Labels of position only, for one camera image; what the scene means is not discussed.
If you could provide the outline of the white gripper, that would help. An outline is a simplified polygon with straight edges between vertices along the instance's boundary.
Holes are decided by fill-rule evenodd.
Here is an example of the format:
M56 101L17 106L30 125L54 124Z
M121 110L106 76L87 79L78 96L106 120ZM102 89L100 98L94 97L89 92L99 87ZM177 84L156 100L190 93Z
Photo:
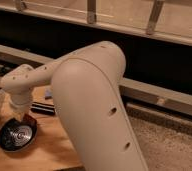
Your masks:
M29 113L32 102L33 96L31 93L11 94L9 104L13 110L13 116L23 118L25 114Z

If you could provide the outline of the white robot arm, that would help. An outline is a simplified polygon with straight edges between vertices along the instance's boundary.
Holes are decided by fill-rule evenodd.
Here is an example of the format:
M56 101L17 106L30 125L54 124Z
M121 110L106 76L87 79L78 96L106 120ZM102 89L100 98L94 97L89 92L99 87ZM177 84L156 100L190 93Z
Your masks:
M101 41L38 68L23 64L1 79L13 110L23 115L34 88L49 85L60 118L86 171L149 171L120 95L126 59Z

